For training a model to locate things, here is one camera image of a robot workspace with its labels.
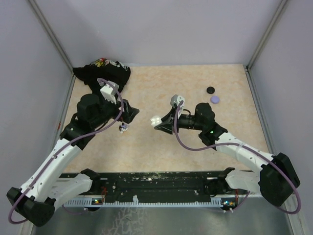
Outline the white earbud charging case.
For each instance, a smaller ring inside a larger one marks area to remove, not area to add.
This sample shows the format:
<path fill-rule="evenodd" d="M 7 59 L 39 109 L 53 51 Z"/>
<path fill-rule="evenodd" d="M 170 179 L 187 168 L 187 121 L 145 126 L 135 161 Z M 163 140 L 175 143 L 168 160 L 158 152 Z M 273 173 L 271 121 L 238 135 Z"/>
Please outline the white earbud charging case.
<path fill-rule="evenodd" d="M 162 119 L 161 119 L 160 116 L 153 116 L 153 117 L 150 119 L 150 121 L 151 121 L 151 125 L 152 125 L 153 127 L 156 127 L 156 126 L 162 124 Z"/>

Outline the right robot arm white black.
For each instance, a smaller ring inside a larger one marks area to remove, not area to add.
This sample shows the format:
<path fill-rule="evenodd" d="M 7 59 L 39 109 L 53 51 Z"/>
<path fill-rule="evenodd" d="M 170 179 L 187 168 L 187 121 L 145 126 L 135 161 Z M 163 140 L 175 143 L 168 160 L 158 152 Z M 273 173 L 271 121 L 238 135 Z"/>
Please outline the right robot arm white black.
<path fill-rule="evenodd" d="M 202 149 L 213 148 L 227 154 L 249 168 L 242 171 L 228 168 L 219 180 L 219 190 L 225 194 L 234 189 L 243 189 L 261 194 L 276 207 L 296 192 L 300 180 L 287 155 L 273 155 L 249 146 L 236 138 L 215 121 L 215 113 L 208 103 L 199 103 L 194 114 L 182 114 L 183 102 L 175 102 L 164 116 L 151 118 L 154 129 L 177 135 L 179 129 L 199 131 L 199 138 L 205 145 Z"/>

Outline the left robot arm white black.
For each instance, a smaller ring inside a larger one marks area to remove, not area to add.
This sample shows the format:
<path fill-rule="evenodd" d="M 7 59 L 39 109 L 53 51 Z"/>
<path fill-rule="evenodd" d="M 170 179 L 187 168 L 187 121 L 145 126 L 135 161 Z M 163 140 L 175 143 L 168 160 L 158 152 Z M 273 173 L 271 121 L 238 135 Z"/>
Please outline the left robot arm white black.
<path fill-rule="evenodd" d="M 112 126 L 114 122 L 131 123 L 139 113 L 128 100 L 112 103 L 95 94 L 86 94 L 77 103 L 77 112 L 64 128 L 46 160 L 37 171 L 19 188 L 12 187 L 7 198 L 12 205 L 8 221 L 13 212 L 26 221 L 41 227 L 64 203 L 80 194 L 96 194 L 102 188 L 100 175 L 84 169 L 66 182 L 57 182 L 66 166 L 77 157 L 96 134 Z"/>

